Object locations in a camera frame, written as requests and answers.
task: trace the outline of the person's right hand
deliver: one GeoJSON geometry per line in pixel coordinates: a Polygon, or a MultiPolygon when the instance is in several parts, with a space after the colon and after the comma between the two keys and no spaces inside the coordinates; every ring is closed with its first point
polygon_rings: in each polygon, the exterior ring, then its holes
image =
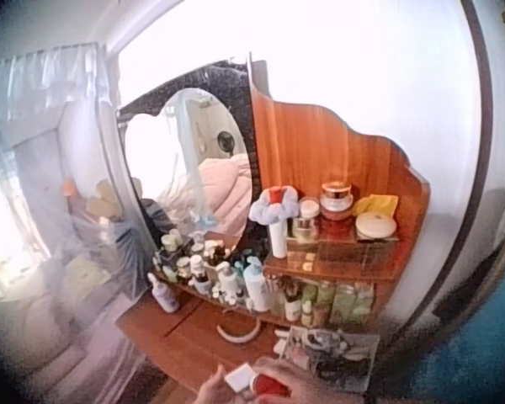
{"type": "Polygon", "coordinates": [[[311,373],[282,359],[260,358],[253,366],[257,373],[278,380],[290,388],[290,397],[263,395],[254,404],[362,404],[363,397],[330,391],[311,373]]]}

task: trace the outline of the sheer curtain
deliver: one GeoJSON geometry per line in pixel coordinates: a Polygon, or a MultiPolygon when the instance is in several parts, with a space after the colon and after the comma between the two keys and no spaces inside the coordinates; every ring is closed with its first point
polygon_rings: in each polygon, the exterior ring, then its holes
{"type": "Polygon", "coordinates": [[[106,163],[112,110],[95,44],[0,61],[0,359],[38,401],[114,402],[143,360],[114,324],[151,260],[106,163]]]}

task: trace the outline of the white tube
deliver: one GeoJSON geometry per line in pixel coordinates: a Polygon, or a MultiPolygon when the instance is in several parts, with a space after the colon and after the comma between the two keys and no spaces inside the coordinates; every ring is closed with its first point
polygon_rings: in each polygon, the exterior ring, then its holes
{"type": "Polygon", "coordinates": [[[269,225],[269,239],[271,240],[271,251],[276,258],[285,258],[287,255],[286,234],[288,224],[286,221],[269,225]]]}

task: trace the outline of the red object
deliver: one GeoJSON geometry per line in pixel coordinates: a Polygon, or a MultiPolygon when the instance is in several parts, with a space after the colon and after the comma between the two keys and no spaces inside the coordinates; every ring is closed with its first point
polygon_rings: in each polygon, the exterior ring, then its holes
{"type": "Polygon", "coordinates": [[[283,189],[282,187],[271,187],[269,191],[269,204],[282,204],[283,202],[283,189]]]}
{"type": "Polygon", "coordinates": [[[256,375],[251,379],[251,390],[259,396],[270,394],[273,396],[290,397],[290,389],[277,380],[266,376],[256,375]]]}

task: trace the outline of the mirror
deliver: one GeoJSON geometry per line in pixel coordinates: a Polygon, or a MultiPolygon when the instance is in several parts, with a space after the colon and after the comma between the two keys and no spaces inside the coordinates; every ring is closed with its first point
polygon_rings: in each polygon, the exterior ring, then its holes
{"type": "Polygon", "coordinates": [[[243,233],[251,166],[236,121],[213,94],[184,88],[158,116],[135,115],[125,132],[125,157],[141,183],[143,205],[155,201],[182,234],[243,233]]]}

